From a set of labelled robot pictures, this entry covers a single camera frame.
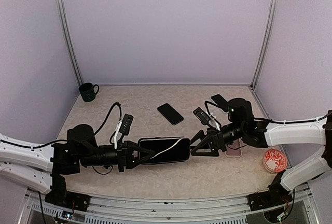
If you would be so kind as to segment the pink clear phone case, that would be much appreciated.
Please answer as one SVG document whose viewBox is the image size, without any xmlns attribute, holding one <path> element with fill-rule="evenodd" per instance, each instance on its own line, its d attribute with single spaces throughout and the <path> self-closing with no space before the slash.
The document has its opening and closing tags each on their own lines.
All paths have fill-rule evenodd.
<svg viewBox="0 0 332 224">
<path fill-rule="evenodd" d="M 241 141 L 236 139 L 232 144 L 226 145 L 225 156 L 230 158 L 239 158 L 242 156 Z"/>
</svg>

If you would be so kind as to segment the small black phone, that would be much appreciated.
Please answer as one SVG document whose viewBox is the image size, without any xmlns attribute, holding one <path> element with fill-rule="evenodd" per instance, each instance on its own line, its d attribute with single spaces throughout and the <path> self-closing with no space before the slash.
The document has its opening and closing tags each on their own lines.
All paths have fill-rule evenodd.
<svg viewBox="0 0 332 224">
<path fill-rule="evenodd" d="M 169 103 L 157 107 L 157 111 L 161 113 L 171 125 L 177 125 L 184 120 L 184 117 Z"/>
</svg>

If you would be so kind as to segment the light blue phone case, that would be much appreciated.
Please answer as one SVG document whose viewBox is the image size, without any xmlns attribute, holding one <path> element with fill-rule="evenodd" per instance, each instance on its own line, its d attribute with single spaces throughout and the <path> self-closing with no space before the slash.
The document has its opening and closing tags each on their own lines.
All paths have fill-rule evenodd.
<svg viewBox="0 0 332 224">
<path fill-rule="evenodd" d="M 226 101 L 220 94 L 211 96 L 211 100 L 224 112 L 228 112 L 228 101 Z"/>
</svg>

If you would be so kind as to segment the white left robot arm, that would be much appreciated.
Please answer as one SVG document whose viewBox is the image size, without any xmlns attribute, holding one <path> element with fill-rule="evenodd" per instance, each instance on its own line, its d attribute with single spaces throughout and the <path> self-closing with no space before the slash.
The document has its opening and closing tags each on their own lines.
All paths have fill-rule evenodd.
<svg viewBox="0 0 332 224">
<path fill-rule="evenodd" d="M 96 143 L 93 128 L 80 124 L 67 131 L 67 140 L 45 145 L 28 144 L 27 142 L 3 136 L 1 138 L 3 157 L 13 162 L 29 165 L 60 175 L 71 175 L 80 172 L 80 166 L 118 166 L 132 169 L 151 159 L 153 150 L 139 147 L 131 141 L 119 141 L 112 145 L 99 146 Z"/>
</svg>

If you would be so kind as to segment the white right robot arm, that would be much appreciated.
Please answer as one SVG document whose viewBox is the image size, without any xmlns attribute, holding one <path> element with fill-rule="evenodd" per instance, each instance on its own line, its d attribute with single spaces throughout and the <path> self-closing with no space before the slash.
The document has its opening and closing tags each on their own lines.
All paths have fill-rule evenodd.
<svg viewBox="0 0 332 224">
<path fill-rule="evenodd" d="M 194 115 L 206 131 L 199 131 L 190 141 L 193 156 L 217 157 L 220 151 L 237 139 L 255 148 L 268 148 L 283 144 L 316 144 L 319 150 L 296 166 L 279 172 L 265 194 L 270 205 L 277 205 L 297 186 L 315 179 L 331 170 L 331 111 L 321 117 L 297 121 L 274 121 L 255 118 L 251 103 L 243 98 L 228 101 L 229 124 L 215 128 L 209 124 L 211 117 L 201 108 Z"/>
</svg>

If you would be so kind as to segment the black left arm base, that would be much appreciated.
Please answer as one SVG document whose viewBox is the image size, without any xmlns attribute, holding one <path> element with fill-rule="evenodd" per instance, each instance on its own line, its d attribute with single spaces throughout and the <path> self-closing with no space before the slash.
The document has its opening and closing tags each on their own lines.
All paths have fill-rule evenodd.
<svg viewBox="0 0 332 224">
<path fill-rule="evenodd" d="M 52 184 L 50 192 L 45 194 L 45 202 L 74 211 L 87 211 L 91 196 L 68 191 L 65 178 L 59 174 L 51 174 L 51 178 Z"/>
</svg>

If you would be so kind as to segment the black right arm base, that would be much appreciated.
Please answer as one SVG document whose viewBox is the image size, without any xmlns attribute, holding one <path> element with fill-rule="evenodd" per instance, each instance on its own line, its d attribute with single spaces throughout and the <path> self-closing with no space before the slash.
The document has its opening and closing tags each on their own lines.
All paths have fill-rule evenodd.
<svg viewBox="0 0 332 224">
<path fill-rule="evenodd" d="M 285 170 L 277 173 L 268 190 L 255 192 L 247 196 L 251 211 L 257 211 L 291 202 L 293 200 L 290 191 L 281 186 L 281 177 Z"/>
</svg>

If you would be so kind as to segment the red patterned white dish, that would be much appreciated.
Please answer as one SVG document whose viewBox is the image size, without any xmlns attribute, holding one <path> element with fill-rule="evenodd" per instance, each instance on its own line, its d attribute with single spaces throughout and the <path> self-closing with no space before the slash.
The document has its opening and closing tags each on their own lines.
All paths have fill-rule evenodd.
<svg viewBox="0 0 332 224">
<path fill-rule="evenodd" d="M 287 158 L 284 153 L 276 149 L 269 149 L 265 152 L 263 165 L 270 173 L 279 173 L 287 168 Z"/>
</svg>

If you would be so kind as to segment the dark green mug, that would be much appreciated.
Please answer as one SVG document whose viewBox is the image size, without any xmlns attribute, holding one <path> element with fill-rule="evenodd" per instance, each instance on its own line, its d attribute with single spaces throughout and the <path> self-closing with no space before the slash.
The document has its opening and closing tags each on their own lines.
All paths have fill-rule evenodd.
<svg viewBox="0 0 332 224">
<path fill-rule="evenodd" d="M 79 93 L 84 102 L 91 102 L 95 99 L 100 90 L 100 86 L 90 82 L 83 83 L 79 86 Z"/>
</svg>

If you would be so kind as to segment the aluminium front rail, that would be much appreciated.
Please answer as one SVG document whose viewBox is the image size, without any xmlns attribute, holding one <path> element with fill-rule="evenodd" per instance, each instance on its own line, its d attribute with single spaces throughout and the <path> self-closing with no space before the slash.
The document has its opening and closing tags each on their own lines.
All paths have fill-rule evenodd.
<svg viewBox="0 0 332 224">
<path fill-rule="evenodd" d="M 46 202 L 28 190 L 17 223 L 265 223 L 264 214 L 275 207 L 252 211 L 245 194 L 191 200 L 151 200 L 92 195 L 85 212 Z"/>
</svg>

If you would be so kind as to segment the right aluminium corner post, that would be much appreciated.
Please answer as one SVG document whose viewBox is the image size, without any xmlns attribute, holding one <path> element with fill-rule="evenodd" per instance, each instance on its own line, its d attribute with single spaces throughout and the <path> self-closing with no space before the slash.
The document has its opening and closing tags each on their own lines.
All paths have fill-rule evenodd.
<svg viewBox="0 0 332 224">
<path fill-rule="evenodd" d="M 255 68 L 254 76 L 251 82 L 251 88 L 253 91 L 256 90 L 259 78 L 261 76 L 261 72 L 264 66 L 264 61 L 266 58 L 266 54 L 268 51 L 268 45 L 269 41 L 271 38 L 272 30 L 273 30 L 273 24 L 274 24 L 274 18 L 275 18 L 275 13 L 278 5 L 278 0 L 270 0 L 270 6 L 269 6 L 269 11 L 268 11 L 268 19 L 267 19 L 267 24 L 265 27 L 265 32 L 264 32 L 264 37 L 262 40 L 262 45 L 261 49 L 259 52 L 259 58 L 258 62 Z"/>
</svg>

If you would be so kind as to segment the aluminium corner post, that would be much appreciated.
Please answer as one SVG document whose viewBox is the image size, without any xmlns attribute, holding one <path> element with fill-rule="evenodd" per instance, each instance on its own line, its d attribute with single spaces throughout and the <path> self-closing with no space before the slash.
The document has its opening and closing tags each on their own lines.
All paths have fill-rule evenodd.
<svg viewBox="0 0 332 224">
<path fill-rule="evenodd" d="M 254 76 L 251 82 L 251 88 L 253 91 L 256 90 L 259 78 L 261 76 L 261 72 L 264 66 L 264 61 L 266 58 L 266 54 L 268 51 L 268 45 L 269 41 L 271 38 L 272 30 L 273 30 L 273 24 L 274 24 L 274 18 L 275 18 L 275 13 L 278 5 L 278 0 L 270 0 L 270 6 L 269 6 L 269 11 L 268 11 L 268 19 L 267 19 L 267 24 L 265 27 L 265 32 L 264 32 L 264 37 L 262 40 L 262 45 L 261 49 L 259 52 L 259 58 L 258 62 L 255 68 Z"/>
<path fill-rule="evenodd" d="M 65 44 L 67 47 L 70 63 L 72 65 L 77 84 L 81 85 L 81 84 L 83 84 L 84 80 L 82 78 L 81 71 L 80 71 L 78 61 L 76 58 L 76 54 L 74 51 L 73 41 L 71 38 L 70 29 L 69 29 L 69 25 L 68 25 L 68 21 L 67 21 L 67 17 L 66 17 L 64 0 L 56 0 L 56 2 L 57 2 L 62 32 L 63 32 Z"/>
</svg>

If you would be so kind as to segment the left aluminium corner post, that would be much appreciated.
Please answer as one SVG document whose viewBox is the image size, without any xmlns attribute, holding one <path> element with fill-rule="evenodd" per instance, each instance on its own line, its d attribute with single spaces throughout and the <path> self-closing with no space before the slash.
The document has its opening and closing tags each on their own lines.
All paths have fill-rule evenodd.
<svg viewBox="0 0 332 224">
<path fill-rule="evenodd" d="M 76 54 L 74 51 L 73 41 L 71 38 L 70 29 L 69 29 L 69 25 L 68 25 L 68 21 L 67 21 L 67 17 L 66 17 L 64 0 L 56 0 L 56 2 L 57 2 L 62 32 L 63 32 L 65 44 L 67 47 L 70 63 L 72 65 L 77 84 L 81 85 L 81 84 L 83 84 L 84 80 L 82 78 L 81 71 L 80 71 L 78 61 L 76 58 Z"/>
</svg>

